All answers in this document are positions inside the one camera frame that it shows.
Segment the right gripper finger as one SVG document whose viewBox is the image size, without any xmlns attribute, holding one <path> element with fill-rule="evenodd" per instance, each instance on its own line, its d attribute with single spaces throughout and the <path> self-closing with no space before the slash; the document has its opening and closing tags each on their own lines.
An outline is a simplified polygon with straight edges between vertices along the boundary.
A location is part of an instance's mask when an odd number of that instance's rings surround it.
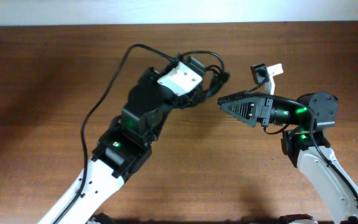
<svg viewBox="0 0 358 224">
<path fill-rule="evenodd" d="M 230 95 L 222 96 L 217 99 L 218 105 L 223 105 L 224 103 L 250 103 L 253 97 L 258 97 L 260 93 L 240 91 Z"/>
<path fill-rule="evenodd" d="M 237 99 L 221 103 L 221 110 L 247 124 L 255 127 L 259 100 L 256 97 Z"/>
</svg>

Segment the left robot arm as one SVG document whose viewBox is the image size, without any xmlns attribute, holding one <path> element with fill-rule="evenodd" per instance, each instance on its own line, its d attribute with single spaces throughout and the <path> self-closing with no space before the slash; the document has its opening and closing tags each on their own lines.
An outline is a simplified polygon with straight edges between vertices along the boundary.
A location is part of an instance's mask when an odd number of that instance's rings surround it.
<svg viewBox="0 0 358 224">
<path fill-rule="evenodd" d="M 40 222 L 86 223 L 144 165 L 169 113 L 180 100 L 191 99 L 205 71 L 194 57 L 176 58 L 161 72 L 148 68 L 99 138 L 87 169 Z"/>
</svg>

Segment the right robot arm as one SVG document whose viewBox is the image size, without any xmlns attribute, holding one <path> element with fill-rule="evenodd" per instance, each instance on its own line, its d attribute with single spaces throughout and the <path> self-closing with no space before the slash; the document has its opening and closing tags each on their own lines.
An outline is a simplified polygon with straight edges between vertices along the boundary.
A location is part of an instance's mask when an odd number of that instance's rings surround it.
<svg viewBox="0 0 358 224">
<path fill-rule="evenodd" d="M 220 109 L 255 127 L 281 125 L 284 155 L 312 184 L 334 223 L 358 223 L 358 187 L 335 156 L 325 130 L 335 125 L 338 98 L 321 91 L 297 99 L 275 95 L 274 77 L 282 64 L 251 66 L 253 79 L 263 92 L 244 90 L 220 97 Z"/>
</svg>

